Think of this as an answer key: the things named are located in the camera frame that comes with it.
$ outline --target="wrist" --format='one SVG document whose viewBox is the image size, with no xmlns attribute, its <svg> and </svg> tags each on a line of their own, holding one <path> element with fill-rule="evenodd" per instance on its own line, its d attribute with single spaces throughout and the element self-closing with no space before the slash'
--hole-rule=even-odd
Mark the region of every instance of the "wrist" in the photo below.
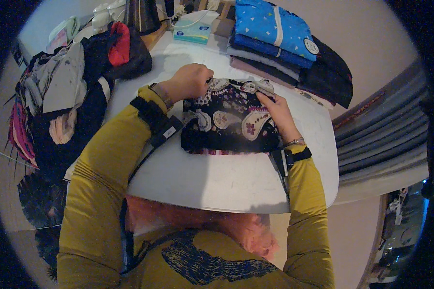
<svg viewBox="0 0 434 289">
<path fill-rule="evenodd" d="M 293 130 L 284 134 L 281 134 L 281 138 L 283 140 L 283 144 L 287 144 L 298 140 L 302 137 L 301 133 L 298 130 Z"/>
<path fill-rule="evenodd" d="M 172 101 L 172 104 L 182 100 L 177 93 L 177 85 L 175 85 L 172 80 L 162 81 L 157 85 L 166 93 L 167 97 Z"/>
</svg>

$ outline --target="hand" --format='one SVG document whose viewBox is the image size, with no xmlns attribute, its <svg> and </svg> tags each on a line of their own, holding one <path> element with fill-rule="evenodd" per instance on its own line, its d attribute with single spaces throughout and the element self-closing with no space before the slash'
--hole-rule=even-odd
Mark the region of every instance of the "hand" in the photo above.
<svg viewBox="0 0 434 289">
<path fill-rule="evenodd" d="M 289 110 L 288 103 L 286 102 L 285 98 L 274 94 L 275 102 L 273 102 L 273 100 L 271 100 L 270 98 L 268 98 L 268 96 L 264 95 L 261 92 L 256 92 L 255 95 L 260 100 L 260 102 L 262 102 L 267 107 L 273 121 L 278 126 L 284 144 L 287 144 L 302 137 L 301 133 L 298 131 L 296 125 L 294 124 L 291 111 Z"/>
<path fill-rule="evenodd" d="M 214 72 L 204 64 L 187 64 L 182 66 L 172 78 L 158 83 L 173 103 L 184 99 L 196 99 L 206 94 L 206 83 Z"/>
</svg>

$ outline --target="left hand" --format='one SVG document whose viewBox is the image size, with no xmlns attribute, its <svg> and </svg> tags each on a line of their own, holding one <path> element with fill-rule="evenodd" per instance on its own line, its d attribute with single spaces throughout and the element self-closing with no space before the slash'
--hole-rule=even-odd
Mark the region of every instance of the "left hand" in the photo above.
<svg viewBox="0 0 434 289">
<path fill-rule="evenodd" d="M 196 99 L 205 95 L 209 88 L 206 83 L 214 72 L 204 64 L 182 66 L 172 78 L 158 83 L 173 103 L 184 99 Z"/>
</svg>

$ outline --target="red cloth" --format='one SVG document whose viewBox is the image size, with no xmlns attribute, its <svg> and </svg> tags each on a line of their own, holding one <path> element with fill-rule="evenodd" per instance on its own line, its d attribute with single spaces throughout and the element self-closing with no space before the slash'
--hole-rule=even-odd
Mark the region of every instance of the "red cloth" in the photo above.
<svg viewBox="0 0 434 289">
<path fill-rule="evenodd" d="M 130 32 L 127 25 L 122 22 L 116 22 L 111 27 L 111 35 L 114 33 L 122 34 L 116 43 L 109 49 L 108 57 L 112 66 L 121 66 L 129 61 L 130 52 Z"/>
</svg>

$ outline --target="floral patterned cloth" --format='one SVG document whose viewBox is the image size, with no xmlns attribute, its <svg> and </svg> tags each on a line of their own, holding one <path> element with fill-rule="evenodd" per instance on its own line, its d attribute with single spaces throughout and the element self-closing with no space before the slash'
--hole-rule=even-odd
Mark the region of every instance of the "floral patterned cloth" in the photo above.
<svg viewBox="0 0 434 289">
<path fill-rule="evenodd" d="M 256 91 L 273 97 L 273 86 L 266 79 L 211 79 L 204 96 L 183 103 L 187 124 L 181 135 L 182 148 L 207 154 L 275 150 L 280 142 L 278 129 Z"/>
</svg>

